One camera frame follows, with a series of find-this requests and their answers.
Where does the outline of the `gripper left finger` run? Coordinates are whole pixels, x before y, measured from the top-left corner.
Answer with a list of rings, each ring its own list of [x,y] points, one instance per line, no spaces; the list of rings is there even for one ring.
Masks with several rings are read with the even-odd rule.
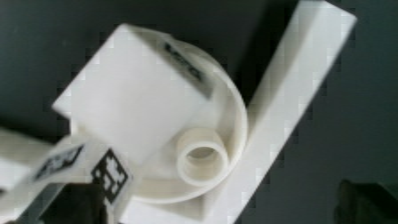
[[[106,193],[93,183],[50,183],[17,224],[109,224]]]

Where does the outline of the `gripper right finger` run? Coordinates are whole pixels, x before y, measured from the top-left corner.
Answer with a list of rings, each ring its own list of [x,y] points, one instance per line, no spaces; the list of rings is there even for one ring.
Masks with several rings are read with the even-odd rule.
[[[342,181],[335,224],[398,224],[398,183]]]

